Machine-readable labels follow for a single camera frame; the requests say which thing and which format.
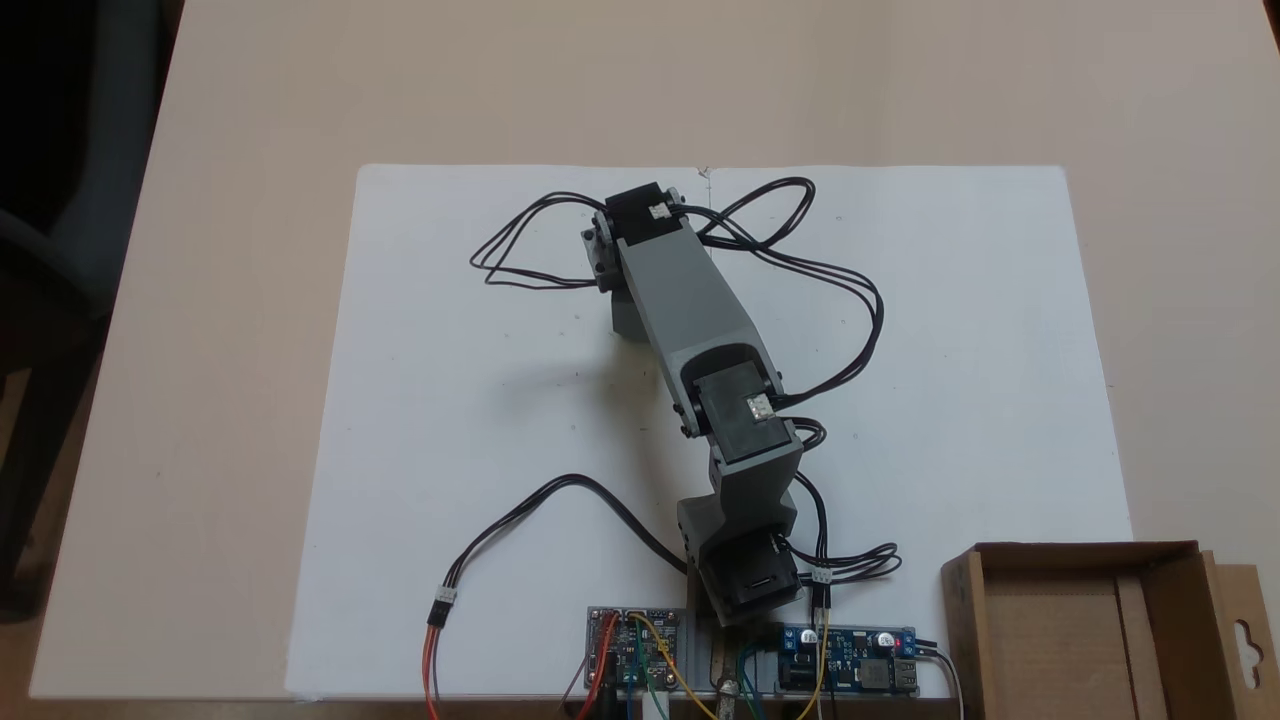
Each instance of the black cable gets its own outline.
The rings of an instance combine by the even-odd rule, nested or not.
[[[755,202],[760,197],[764,197],[765,195],[774,192],[777,190],[782,190],[785,187],[804,188],[804,196],[800,199],[800,202],[796,204],[796,209],[791,211],[791,215],[786,220],[783,220],[782,225],[773,234],[767,237],[764,242],[760,243],[764,247],[772,247],[780,240],[791,234],[796,229],[796,227],[800,225],[800,222],[804,220],[805,215],[809,213],[809,208],[813,205],[813,199],[818,192],[818,188],[817,186],[814,186],[812,179],[804,177],[778,178],[773,182],[765,183],[753,190],[751,192],[748,192],[742,197],[739,197],[737,200],[731,202],[727,208],[721,210],[721,215],[728,218],[733,213],[737,213],[739,210],[750,205],[751,202]],[[739,245],[732,238],[716,237],[710,234],[710,225],[703,228],[698,233],[698,236],[703,240],[703,245],[708,247],[718,247],[722,250],[744,250],[742,246]]]
[[[796,473],[795,479],[813,498],[814,511],[818,515],[818,542],[815,543],[814,553],[809,555],[797,550],[786,538],[780,538],[780,542],[787,547],[792,555],[814,568],[829,569],[832,571],[832,585],[845,585],[883,578],[902,566],[902,559],[897,555],[897,543],[892,542],[882,543],[859,555],[847,555],[842,557],[827,556],[827,505],[822,498],[822,493],[818,492],[818,487],[814,486],[804,473]],[[809,573],[801,573],[800,577],[801,580],[809,587],[822,585],[822,583],[814,583],[812,574]],[[814,593],[814,602],[820,602],[822,600],[822,597],[818,597],[818,593]]]
[[[584,287],[595,287],[594,279],[562,278],[540,270],[511,268],[504,265],[507,256],[511,255],[512,249],[516,247],[516,241],[520,240],[520,236],[525,232],[529,223],[543,210],[563,204],[586,205],[594,210],[604,210],[603,202],[577,192],[557,191],[539,197],[529,208],[525,208],[518,215],[512,218],[511,222],[503,225],[497,234],[485,241],[485,243],[471,255],[470,260],[467,260],[472,268],[488,270],[488,274],[485,274],[484,278],[485,284],[522,287],[526,290],[579,290]],[[499,251],[500,255],[498,255],[498,259],[490,263],[494,254]],[[529,284],[516,281],[494,279],[499,273],[540,281],[544,284]]]
[[[809,433],[812,433],[809,437],[801,441],[805,452],[809,452],[810,450],[818,447],[819,445],[822,445],[822,441],[827,439],[827,428],[822,427],[822,423],[814,420],[813,418],[782,418],[782,419],[791,420],[791,424],[794,424],[796,429],[808,430]]]
[[[765,242],[760,242],[751,237],[751,233],[746,232],[742,225],[730,218],[726,213],[717,213],[709,208],[700,208],[696,205],[675,205],[671,210],[675,214],[695,215],[709,220],[707,227],[699,231],[699,237],[704,238],[704,245],[708,245],[709,247],[748,251],[769,265],[838,287],[858,297],[858,300],[867,307],[868,313],[870,313],[872,331],[867,337],[867,342],[863,345],[863,350],[854,357],[854,360],[841,368],[832,377],[804,392],[785,393],[771,398],[774,409],[782,410],[792,405],[797,405],[817,395],[835,389],[861,374],[870,361],[872,355],[876,352],[876,343],[879,341],[881,331],[884,325],[883,299],[881,297],[879,290],[876,288],[876,284],[867,275],[831,263],[822,263],[773,250],[773,243],[782,237],[786,237],[786,234],[790,234],[790,232],[795,229],[794,224],[783,223],[783,227],[780,228],[781,237],[780,233],[774,233],[774,236],[769,237]],[[803,219],[805,213],[808,213],[808,205],[797,208],[792,217]],[[731,237],[717,238],[714,236],[709,236],[709,228],[716,225],[728,231]]]
[[[685,564],[685,561],[677,557],[676,553],[667,550],[667,547],[663,546],[662,542],[659,542],[658,538],[655,538],[653,533],[650,533],[640,523],[640,520],[635,515],[632,515],[631,511],[627,510],[625,505],[622,505],[622,501],[620,501],[612,492],[608,491],[608,488],[595,482],[594,479],[588,478],[586,475],[580,475],[577,473],[568,473],[553,480],[549,480],[547,484],[534,491],[532,495],[522,500],[518,505],[511,509],[509,512],[495,520],[492,525],[485,528],[484,532],[476,536],[476,538],[471,541],[471,544],[468,544],[462,551],[462,553],[458,555],[458,557],[453,561],[453,565],[449,566],[449,571],[444,575],[444,587],[447,588],[458,587],[458,580],[462,579],[462,571],[466,568],[467,560],[470,560],[472,552],[475,552],[476,548],[480,547],[480,544],[484,543],[486,539],[489,539],[494,533],[527,516],[557,491],[572,486],[584,487],[594,492],[596,496],[600,497],[600,500],[604,501],[605,505],[609,506],[609,510],[613,510],[613,512],[627,525],[627,528],[630,528],[631,532],[635,533],[636,537],[639,537],[640,541],[644,542],[645,546],[649,550],[652,550],[658,557],[664,560],[668,565],[671,565],[680,573],[685,574],[689,573],[689,566]]]
[[[751,233],[746,232],[741,224],[732,219],[735,213],[760,197],[788,187],[799,187],[804,191],[804,195],[796,204],[795,210],[792,210],[778,229],[764,241],[755,240]],[[753,190],[731,202],[727,208],[724,208],[724,210],[721,211],[696,205],[676,204],[669,206],[671,211],[677,215],[695,215],[708,220],[708,224],[698,231],[699,238],[707,247],[746,251],[769,265],[838,287],[858,297],[859,301],[867,306],[868,313],[870,313],[872,331],[867,337],[867,342],[863,345],[863,350],[854,357],[854,360],[826,380],[804,392],[781,393],[772,397],[771,400],[777,410],[791,407],[792,405],[804,402],[817,395],[835,389],[861,374],[876,351],[876,343],[879,341],[881,331],[884,324],[883,299],[876,288],[876,284],[867,275],[850,270],[849,268],[810,260],[796,255],[788,255],[773,249],[774,245],[790,236],[800,225],[805,215],[808,215],[809,209],[813,206],[813,199],[815,195],[817,187],[809,178],[787,177],[778,178]],[[527,290],[579,290],[595,287],[595,281],[590,278],[562,278],[540,270],[512,268],[506,265],[507,258],[511,255],[512,249],[516,246],[516,242],[520,240],[520,236],[524,233],[529,223],[543,210],[566,202],[586,205],[600,211],[605,210],[605,206],[600,201],[577,192],[550,192],[544,195],[518,215],[512,218],[511,222],[503,225],[497,234],[489,238],[475,251],[475,254],[471,255],[471,259],[468,260],[471,266],[488,272],[484,279],[485,284],[521,287]],[[710,234],[710,231],[714,227],[721,227],[728,231],[730,237]],[[536,281],[538,284],[503,279],[507,275]]]

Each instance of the wire connector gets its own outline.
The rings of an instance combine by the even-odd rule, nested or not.
[[[458,588],[448,588],[440,585],[435,591],[435,602],[431,603],[431,611],[426,614],[426,624],[431,628],[443,628],[444,621],[449,619],[449,611],[453,610],[453,601],[458,598]]]

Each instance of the blue circuit board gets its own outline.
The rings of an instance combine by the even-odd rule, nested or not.
[[[778,652],[780,692],[813,692],[822,630],[783,625]],[[910,694],[915,676],[915,628],[832,625],[827,632],[823,689],[837,693]]]

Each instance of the yellow wire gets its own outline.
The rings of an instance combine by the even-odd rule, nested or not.
[[[822,642],[818,644],[818,684],[813,687],[813,697],[809,698],[809,705],[804,706],[804,712],[800,714],[796,720],[804,720],[809,711],[813,710],[814,705],[818,703],[818,698],[822,697],[822,676],[827,671],[827,630],[831,629],[831,609],[822,616]]]
[[[640,615],[639,612],[632,612],[631,618],[635,620],[640,620],[641,623],[649,626],[649,632],[653,633],[654,639],[657,641],[658,652],[660,652],[662,659],[667,661],[667,667],[671,667],[671,674],[676,676],[676,680],[680,683],[680,687],[685,688],[685,693],[689,696],[689,700],[694,701],[694,703],[698,705],[698,708],[705,712],[708,717],[710,717],[712,720],[719,720],[719,717],[714,712],[712,712],[710,708],[703,705],[703,701],[698,700],[698,696],[694,694],[694,689],[689,687],[689,683],[685,682],[684,675],[681,675],[680,670],[676,669],[676,661],[671,659],[671,652],[667,651],[667,641],[662,638],[662,633],[658,632],[658,628],[655,628],[654,624],[650,623],[648,618]]]

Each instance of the desk surface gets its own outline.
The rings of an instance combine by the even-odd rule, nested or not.
[[[1258,0],[552,5],[187,3],[33,694],[284,696],[366,163],[1065,165],[1134,532],[1280,607]]]

